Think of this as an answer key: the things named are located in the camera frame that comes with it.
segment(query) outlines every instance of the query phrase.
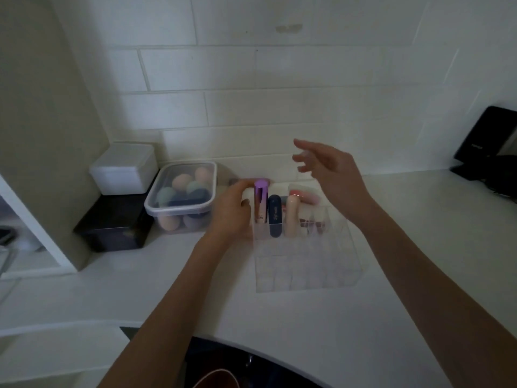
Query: hand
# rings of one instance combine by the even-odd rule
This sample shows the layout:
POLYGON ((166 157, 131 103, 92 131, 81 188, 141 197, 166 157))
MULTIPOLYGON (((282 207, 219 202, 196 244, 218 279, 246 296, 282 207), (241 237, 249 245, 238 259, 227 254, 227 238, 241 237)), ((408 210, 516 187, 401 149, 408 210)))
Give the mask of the hand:
POLYGON ((242 200, 242 193, 246 188, 252 188, 254 183, 254 179, 242 179, 217 196, 208 232, 232 242, 249 228, 250 201, 242 200))
POLYGON ((352 155, 305 140, 294 139, 294 145, 303 150, 293 155, 294 162, 305 163, 298 171, 312 172, 332 205, 360 228, 378 206, 368 193, 352 155))

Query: forearm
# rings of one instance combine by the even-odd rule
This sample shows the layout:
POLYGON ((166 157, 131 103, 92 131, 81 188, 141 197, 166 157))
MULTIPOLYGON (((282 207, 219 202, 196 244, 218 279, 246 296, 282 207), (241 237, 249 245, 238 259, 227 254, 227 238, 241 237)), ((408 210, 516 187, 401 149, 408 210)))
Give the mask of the forearm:
POLYGON ((517 340, 381 208, 361 224, 380 267, 455 387, 512 386, 517 340))
POLYGON ((229 242, 207 232, 158 306, 115 361, 100 388, 173 386, 210 280, 229 242))

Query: lipstick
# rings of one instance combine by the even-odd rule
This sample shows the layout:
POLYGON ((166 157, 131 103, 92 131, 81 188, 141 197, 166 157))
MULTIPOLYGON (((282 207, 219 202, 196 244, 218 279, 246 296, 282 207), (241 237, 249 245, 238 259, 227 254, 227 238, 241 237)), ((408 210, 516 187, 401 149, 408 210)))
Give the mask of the lipstick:
POLYGON ((267 223, 267 180, 255 181, 255 223, 267 223))

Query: white storage box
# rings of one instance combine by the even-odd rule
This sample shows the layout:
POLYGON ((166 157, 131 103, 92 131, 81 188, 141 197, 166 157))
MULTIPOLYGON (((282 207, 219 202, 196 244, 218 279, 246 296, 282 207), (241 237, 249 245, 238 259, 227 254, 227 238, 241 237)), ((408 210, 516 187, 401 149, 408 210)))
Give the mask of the white storage box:
POLYGON ((160 170, 144 207, 166 233, 201 231, 210 224, 216 186, 215 162, 169 164, 160 170))
POLYGON ((151 144, 112 144, 90 166, 90 174, 103 195, 145 193, 156 173, 158 163, 151 144))

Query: tiled wall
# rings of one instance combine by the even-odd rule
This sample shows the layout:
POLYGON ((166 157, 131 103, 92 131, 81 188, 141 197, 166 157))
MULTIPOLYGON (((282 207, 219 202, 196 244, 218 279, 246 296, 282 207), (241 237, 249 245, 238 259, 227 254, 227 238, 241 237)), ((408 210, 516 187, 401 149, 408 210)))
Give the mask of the tiled wall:
POLYGON ((296 179, 293 137, 363 173, 448 167, 517 110, 517 0, 53 0, 111 141, 296 179))

